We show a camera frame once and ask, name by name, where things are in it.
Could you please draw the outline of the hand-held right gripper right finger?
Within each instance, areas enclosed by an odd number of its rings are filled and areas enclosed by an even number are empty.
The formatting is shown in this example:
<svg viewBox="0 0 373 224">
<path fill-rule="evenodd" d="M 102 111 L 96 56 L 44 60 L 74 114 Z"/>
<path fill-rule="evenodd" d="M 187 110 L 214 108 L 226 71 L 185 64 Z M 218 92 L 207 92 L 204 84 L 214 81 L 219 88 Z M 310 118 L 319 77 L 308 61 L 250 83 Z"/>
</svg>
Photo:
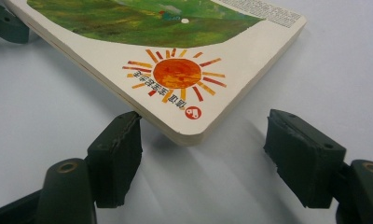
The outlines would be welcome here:
<svg viewBox="0 0 373 224">
<path fill-rule="evenodd" d="M 272 109 L 264 150 L 303 206 L 330 206 L 331 177 L 342 166 L 345 147 L 300 117 Z"/>
</svg>

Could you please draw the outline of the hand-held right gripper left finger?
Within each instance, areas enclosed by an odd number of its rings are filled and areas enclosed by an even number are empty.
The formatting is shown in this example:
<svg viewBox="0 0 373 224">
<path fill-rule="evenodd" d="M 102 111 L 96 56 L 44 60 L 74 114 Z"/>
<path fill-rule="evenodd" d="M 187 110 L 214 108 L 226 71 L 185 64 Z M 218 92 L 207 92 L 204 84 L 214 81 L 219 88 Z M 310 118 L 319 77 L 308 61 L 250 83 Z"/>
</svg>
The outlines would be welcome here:
<svg viewBox="0 0 373 224">
<path fill-rule="evenodd" d="M 115 117 L 88 148 L 90 182 L 99 208 L 125 203 L 142 159 L 140 119 L 134 111 Z"/>
</svg>

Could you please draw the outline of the white caterpillar picture book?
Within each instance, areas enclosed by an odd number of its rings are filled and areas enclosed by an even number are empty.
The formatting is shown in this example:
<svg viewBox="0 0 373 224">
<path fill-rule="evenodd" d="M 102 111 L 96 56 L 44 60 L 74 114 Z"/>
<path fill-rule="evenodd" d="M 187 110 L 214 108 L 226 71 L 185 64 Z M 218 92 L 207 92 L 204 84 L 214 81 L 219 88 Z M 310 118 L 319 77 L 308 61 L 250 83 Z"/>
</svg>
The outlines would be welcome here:
<svg viewBox="0 0 373 224">
<path fill-rule="evenodd" d="M 307 22 L 265 0 L 4 3 L 181 146 L 202 142 Z"/>
</svg>

